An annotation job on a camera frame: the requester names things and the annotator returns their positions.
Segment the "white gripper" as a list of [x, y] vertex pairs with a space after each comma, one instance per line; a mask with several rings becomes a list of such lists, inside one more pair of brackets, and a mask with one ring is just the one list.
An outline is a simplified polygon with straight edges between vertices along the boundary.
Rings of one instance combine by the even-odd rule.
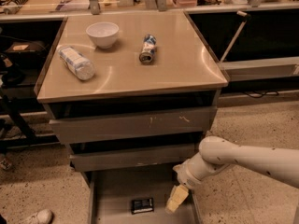
[[189, 189], [195, 189], [201, 183], [203, 179], [202, 168], [202, 163], [193, 159], [187, 159], [182, 164], [177, 164], [173, 167], [173, 170], [177, 173], [177, 180], [180, 185], [174, 186], [171, 190], [165, 206], [167, 213], [175, 213], [189, 196]]

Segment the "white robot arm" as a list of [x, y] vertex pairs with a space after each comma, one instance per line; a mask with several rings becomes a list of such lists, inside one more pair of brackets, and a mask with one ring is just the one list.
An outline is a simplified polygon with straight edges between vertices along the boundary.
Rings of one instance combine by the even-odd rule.
[[179, 185], [172, 188], [165, 210], [175, 213], [188, 198], [191, 189], [195, 189], [206, 177], [216, 175], [230, 165], [242, 166], [299, 188], [297, 149], [240, 146], [217, 136], [209, 136], [200, 142], [194, 156], [173, 167]]

